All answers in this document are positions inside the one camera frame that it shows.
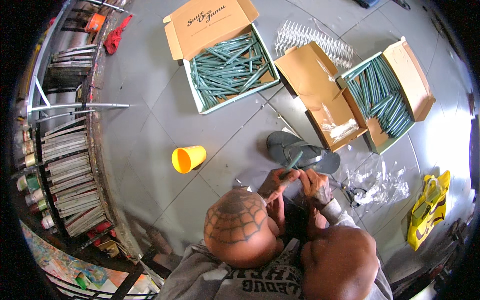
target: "spider web tattoo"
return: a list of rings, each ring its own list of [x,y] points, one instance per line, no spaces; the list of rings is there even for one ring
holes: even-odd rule
[[[267,213],[262,201],[244,190],[233,190],[207,211],[204,236],[221,243],[248,241],[260,231]]]

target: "man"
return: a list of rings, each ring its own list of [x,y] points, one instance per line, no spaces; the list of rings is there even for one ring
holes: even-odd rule
[[[208,209],[205,246],[186,249],[158,299],[393,298],[375,240],[331,198],[328,177],[292,170],[281,180],[283,171],[272,170],[257,193],[233,189]],[[298,178],[304,223],[284,211],[282,193]]]

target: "gray tile floor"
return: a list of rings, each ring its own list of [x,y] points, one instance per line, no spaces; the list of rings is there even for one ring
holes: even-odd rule
[[[357,224],[375,237],[391,282],[428,264],[435,252],[430,245],[472,209],[467,103],[471,84],[465,65],[414,0],[408,1],[409,12],[388,0],[370,9],[352,0],[252,1],[260,13],[255,23],[274,59],[276,32],[285,20],[341,38],[356,49],[356,61],[406,37],[437,99],[427,119],[383,155],[387,166],[396,162],[408,169],[411,196],[393,204],[352,209],[340,191],[334,194]],[[256,189],[268,171],[278,167],[266,155],[269,133],[287,127],[320,145],[305,106],[281,84],[206,116],[197,113],[185,71],[171,59],[162,23],[163,17],[185,2],[133,1],[128,10],[134,17],[117,53],[107,58],[101,91],[105,102],[132,105],[104,113],[104,156],[116,201],[141,247],[147,246],[148,232],[158,229],[180,255],[187,244],[202,238],[207,208],[239,185],[236,179]],[[205,147],[206,161],[199,170],[179,174],[171,164],[172,151],[196,144]],[[347,178],[346,168],[361,168],[367,159],[376,159],[362,138],[339,153],[342,167],[334,174],[339,180]],[[446,221],[414,252],[404,238],[406,215],[417,199],[422,177],[446,170],[452,173]],[[294,195],[299,187],[296,184],[287,192]],[[406,257],[407,264],[398,264]]]

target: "yellow plastic bag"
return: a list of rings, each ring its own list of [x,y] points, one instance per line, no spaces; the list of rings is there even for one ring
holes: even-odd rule
[[[407,241],[415,251],[427,239],[433,227],[445,220],[450,171],[446,171],[438,178],[427,175],[424,181],[425,188],[413,206],[407,234]]]

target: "red cloth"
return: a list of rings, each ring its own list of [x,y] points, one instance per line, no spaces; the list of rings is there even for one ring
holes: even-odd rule
[[[127,24],[132,17],[132,14],[126,17],[125,20],[123,20],[123,22],[120,24],[120,26],[118,26],[108,34],[107,39],[105,40],[103,45],[105,45],[105,48],[107,49],[107,52],[109,54],[113,54],[115,53],[115,51],[117,51],[119,47],[119,42],[121,40],[121,33],[123,29],[127,27]]]

